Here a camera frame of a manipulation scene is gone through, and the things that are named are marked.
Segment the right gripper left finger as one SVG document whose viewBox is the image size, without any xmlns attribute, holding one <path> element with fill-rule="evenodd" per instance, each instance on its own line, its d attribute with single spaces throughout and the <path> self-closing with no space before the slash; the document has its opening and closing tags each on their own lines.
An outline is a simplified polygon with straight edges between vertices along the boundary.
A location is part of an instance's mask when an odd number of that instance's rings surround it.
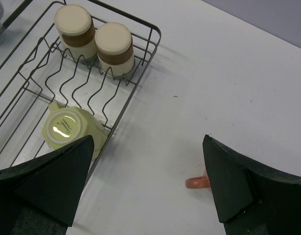
<svg viewBox="0 0 301 235">
<path fill-rule="evenodd" d="M 64 235 L 72 226 L 94 152 L 87 135 L 0 170 L 0 235 Z"/>
</svg>

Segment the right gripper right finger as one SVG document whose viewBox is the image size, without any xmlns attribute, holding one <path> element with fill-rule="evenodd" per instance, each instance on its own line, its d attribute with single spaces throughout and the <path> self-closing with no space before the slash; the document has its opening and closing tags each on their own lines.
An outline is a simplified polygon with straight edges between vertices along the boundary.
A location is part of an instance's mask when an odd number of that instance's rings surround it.
<svg viewBox="0 0 301 235">
<path fill-rule="evenodd" d="M 301 177 L 245 155 L 206 135 L 206 172 L 227 235 L 301 235 Z"/>
</svg>

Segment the orange mug white inside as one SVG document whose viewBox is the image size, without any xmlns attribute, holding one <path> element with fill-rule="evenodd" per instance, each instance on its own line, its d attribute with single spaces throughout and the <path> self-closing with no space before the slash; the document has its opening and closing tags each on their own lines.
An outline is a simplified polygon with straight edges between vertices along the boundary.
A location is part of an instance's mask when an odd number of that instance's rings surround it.
<svg viewBox="0 0 301 235">
<path fill-rule="evenodd" d="M 185 186 L 189 189 L 210 188 L 210 181 L 207 176 L 194 177 L 185 180 Z"/>
</svg>

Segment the pale yellow mug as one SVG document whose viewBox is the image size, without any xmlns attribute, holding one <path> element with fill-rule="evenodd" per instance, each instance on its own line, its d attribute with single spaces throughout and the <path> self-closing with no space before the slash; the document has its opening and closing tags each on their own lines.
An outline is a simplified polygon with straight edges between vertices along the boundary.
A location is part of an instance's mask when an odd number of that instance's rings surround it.
<svg viewBox="0 0 301 235">
<path fill-rule="evenodd" d="M 78 107 L 65 107 L 51 102 L 48 115 L 42 129 L 46 143 L 57 150 L 77 139 L 91 135 L 94 140 L 92 159 L 96 159 L 102 150 L 108 133 L 102 123 L 88 111 Z"/>
</svg>

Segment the steel cup beige sleeve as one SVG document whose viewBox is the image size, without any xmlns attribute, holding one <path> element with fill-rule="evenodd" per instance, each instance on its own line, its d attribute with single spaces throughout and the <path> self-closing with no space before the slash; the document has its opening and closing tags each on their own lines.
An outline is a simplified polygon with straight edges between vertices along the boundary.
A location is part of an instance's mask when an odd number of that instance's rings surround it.
<svg viewBox="0 0 301 235">
<path fill-rule="evenodd" d="M 122 76 L 134 66 L 133 38 L 129 29 L 117 22 L 96 30 L 95 43 L 100 68 L 110 76 Z"/>
</svg>

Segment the steel cup brown base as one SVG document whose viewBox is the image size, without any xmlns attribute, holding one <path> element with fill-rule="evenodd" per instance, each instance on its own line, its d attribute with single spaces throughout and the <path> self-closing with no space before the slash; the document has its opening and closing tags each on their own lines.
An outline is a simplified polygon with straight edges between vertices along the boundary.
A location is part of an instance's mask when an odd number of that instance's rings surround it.
<svg viewBox="0 0 301 235">
<path fill-rule="evenodd" d="M 69 4 L 59 8 L 54 24 L 66 53 L 74 59 L 96 56 L 95 27 L 90 13 L 82 6 Z"/>
</svg>

